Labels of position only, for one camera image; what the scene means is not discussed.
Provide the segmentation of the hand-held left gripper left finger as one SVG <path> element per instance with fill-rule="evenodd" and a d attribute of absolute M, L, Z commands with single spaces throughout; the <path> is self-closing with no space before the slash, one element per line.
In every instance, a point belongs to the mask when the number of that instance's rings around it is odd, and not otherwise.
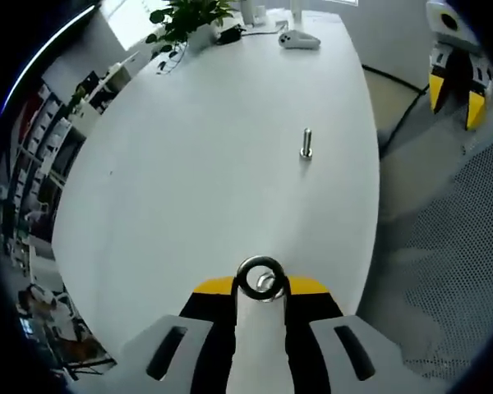
<path fill-rule="evenodd" d="M 116 365 L 78 393 L 225 393 L 236 350 L 234 277 L 202 282 L 181 312 L 131 339 Z"/>

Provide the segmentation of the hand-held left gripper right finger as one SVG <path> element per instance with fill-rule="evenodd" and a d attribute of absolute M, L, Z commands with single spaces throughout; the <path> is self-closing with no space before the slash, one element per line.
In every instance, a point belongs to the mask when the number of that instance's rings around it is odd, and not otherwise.
<path fill-rule="evenodd" d="M 296 393 L 445 393 L 399 347 L 356 315 L 345 315 L 329 289 L 309 277 L 284 286 L 285 351 Z"/>

